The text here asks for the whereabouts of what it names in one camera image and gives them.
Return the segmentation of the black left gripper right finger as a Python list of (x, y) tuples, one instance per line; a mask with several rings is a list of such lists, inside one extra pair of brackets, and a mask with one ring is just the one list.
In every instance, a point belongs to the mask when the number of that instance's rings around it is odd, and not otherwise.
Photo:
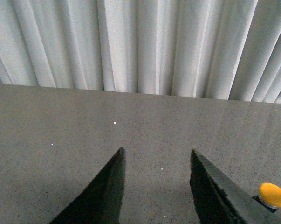
[(196, 149), (191, 152), (190, 187), (202, 224), (281, 224)]

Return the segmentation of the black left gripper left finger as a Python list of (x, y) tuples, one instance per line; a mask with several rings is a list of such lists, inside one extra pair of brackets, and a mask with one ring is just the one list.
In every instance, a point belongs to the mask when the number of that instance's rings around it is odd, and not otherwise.
[(125, 149), (119, 148), (52, 224), (118, 224), (125, 185)]

